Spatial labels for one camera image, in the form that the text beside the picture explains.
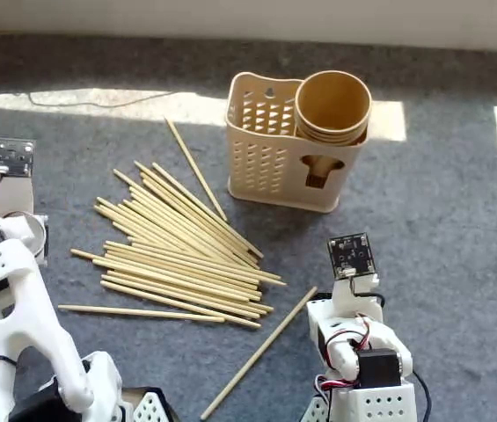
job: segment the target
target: paper cup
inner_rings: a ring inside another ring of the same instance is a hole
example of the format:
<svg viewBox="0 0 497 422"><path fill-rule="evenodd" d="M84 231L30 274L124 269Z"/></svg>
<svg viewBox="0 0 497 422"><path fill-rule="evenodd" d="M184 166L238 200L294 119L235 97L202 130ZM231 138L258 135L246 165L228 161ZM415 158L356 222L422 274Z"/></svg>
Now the paper cup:
<svg viewBox="0 0 497 422"><path fill-rule="evenodd" d="M297 130L311 141L351 145L368 126L371 103L368 87L354 75L315 73L296 91Z"/></svg>

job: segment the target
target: perforated plastic panel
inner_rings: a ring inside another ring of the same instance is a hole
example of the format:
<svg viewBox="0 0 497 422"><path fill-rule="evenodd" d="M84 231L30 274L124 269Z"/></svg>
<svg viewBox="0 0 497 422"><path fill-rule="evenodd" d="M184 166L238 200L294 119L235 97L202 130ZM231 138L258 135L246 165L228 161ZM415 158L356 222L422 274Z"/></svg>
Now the perforated plastic panel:
<svg viewBox="0 0 497 422"><path fill-rule="evenodd" d="M416 422L414 386L350 391L349 408L355 422Z"/></svg>
<svg viewBox="0 0 497 422"><path fill-rule="evenodd" d="M313 397L300 422L327 422L328 407L322 397Z"/></svg>
<svg viewBox="0 0 497 422"><path fill-rule="evenodd" d="M133 413L135 422L169 422L156 393L146 393Z"/></svg>

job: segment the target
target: circuit board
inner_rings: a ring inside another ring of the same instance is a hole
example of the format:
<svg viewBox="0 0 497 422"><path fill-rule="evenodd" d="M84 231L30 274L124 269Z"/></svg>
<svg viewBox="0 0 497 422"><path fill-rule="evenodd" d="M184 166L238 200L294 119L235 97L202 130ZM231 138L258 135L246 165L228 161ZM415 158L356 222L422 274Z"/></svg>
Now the circuit board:
<svg viewBox="0 0 497 422"><path fill-rule="evenodd" d="M347 279L347 270L355 269L354 277L376 272L367 233L334 237L328 241L334 278Z"/></svg>
<svg viewBox="0 0 497 422"><path fill-rule="evenodd" d="M8 177L30 178L34 148L32 140L0 138L0 172Z"/></svg>

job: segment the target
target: plastic basket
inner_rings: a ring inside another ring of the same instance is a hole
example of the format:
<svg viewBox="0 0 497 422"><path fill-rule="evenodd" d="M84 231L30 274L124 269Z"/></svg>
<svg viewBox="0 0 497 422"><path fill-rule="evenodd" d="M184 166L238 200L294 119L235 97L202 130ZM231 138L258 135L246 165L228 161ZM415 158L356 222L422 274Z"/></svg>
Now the plastic basket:
<svg viewBox="0 0 497 422"><path fill-rule="evenodd" d="M339 203L340 190L367 134L351 146L295 136L294 103L301 82L248 72L232 80L226 114L229 192L240 200L329 213ZM340 161L340 168L331 170L321 187L309 174L308 164L316 156Z"/></svg>

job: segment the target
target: basket handle hole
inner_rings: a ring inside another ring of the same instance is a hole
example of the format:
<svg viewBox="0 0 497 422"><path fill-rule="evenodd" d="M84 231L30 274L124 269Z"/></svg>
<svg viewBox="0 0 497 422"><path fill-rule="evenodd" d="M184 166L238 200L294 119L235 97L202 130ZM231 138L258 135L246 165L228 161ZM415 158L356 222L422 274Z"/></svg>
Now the basket handle hole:
<svg viewBox="0 0 497 422"><path fill-rule="evenodd" d="M302 156L301 162L309 166L306 186L323 189L331 171L343 169L343 161L332 156Z"/></svg>

